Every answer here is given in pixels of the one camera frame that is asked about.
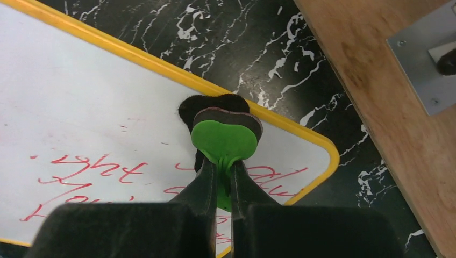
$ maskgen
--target yellow whiteboard frame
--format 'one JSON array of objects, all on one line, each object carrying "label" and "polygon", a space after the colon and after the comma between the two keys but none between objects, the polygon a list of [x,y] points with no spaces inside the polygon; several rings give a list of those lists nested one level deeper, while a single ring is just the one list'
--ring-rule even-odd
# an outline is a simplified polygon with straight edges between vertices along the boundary
[{"label": "yellow whiteboard frame", "polygon": [[[194,74],[191,74],[173,64],[170,64],[164,60],[161,60],[151,54],[148,54],[136,47],[133,47],[119,39],[116,39],[104,32],[101,32],[81,21],[78,21],[64,13],[61,13],[49,6],[42,4],[35,0],[0,0],[0,3],[6,4],[20,12],[23,12],[31,17],[41,20],[44,23],[59,28],[73,36],[76,36],[82,40],[85,40],[93,45],[107,50],[113,54],[116,54],[124,59],[127,59],[137,65],[145,67],[155,73],[158,73],[164,77],[167,77],[175,82],[179,82],[188,88],[194,89],[202,94],[208,96],[218,96],[221,94],[231,93],[228,90],[223,89],[205,79],[202,79]],[[304,187],[297,195],[288,200],[285,205],[292,205],[299,199],[308,194],[315,187],[324,182],[330,177],[339,165],[339,153],[328,138],[301,126],[290,119],[282,117],[271,110],[265,109],[264,107],[257,105],[251,101],[247,101],[251,113],[261,120],[270,123],[280,129],[283,129],[289,133],[292,133],[298,137],[305,139],[306,141],[312,142],[324,148],[330,156],[330,164],[327,170],[321,174],[318,178],[312,181],[309,185]],[[27,246],[31,244],[13,241],[9,239],[1,239],[1,242],[12,243],[15,245]],[[219,255],[218,258],[223,257],[231,250],[231,247],[225,249]]]}]

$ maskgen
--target wooden board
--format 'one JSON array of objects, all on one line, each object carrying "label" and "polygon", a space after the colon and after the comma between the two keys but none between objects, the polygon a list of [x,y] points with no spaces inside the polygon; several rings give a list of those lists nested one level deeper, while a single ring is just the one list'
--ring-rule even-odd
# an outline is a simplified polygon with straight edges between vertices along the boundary
[{"label": "wooden board", "polygon": [[[0,240],[28,245],[64,202],[166,202],[191,182],[196,149],[177,108],[224,90],[38,2],[4,2],[120,56],[0,3]],[[263,136],[246,165],[293,204],[335,171],[336,148],[250,105]],[[221,256],[231,219],[217,216]]]},{"label": "wooden board", "polygon": [[429,117],[386,39],[446,0],[295,0],[434,249],[456,257],[456,106]]}]

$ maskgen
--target metal plate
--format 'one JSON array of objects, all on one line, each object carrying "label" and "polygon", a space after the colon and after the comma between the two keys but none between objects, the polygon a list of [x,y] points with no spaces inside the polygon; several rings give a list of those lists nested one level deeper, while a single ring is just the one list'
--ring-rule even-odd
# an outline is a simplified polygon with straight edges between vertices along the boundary
[{"label": "metal plate", "polygon": [[452,0],[387,40],[430,116],[456,103],[456,75],[440,75],[428,52],[456,41],[455,6]]}]

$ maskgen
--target black marble surface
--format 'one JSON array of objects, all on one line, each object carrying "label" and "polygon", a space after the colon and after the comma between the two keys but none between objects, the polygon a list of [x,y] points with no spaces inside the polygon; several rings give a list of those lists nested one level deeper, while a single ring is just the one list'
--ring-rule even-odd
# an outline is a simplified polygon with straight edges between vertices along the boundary
[{"label": "black marble surface", "polygon": [[340,166],[297,204],[376,209],[436,257],[292,0],[41,2],[330,138]]}]

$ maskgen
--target whiteboard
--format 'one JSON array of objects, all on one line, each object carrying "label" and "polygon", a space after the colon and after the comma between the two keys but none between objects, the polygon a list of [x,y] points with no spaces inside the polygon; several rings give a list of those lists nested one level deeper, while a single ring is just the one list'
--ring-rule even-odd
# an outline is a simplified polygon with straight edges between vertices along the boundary
[{"label": "whiteboard", "polygon": [[[166,202],[195,177],[177,114],[199,94],[0,4],[0,238],[31,243],[64,202]],[[251,177],[284,204],[328,151],[263,122]],[[217,254],[230,246],[217,211]]]}]

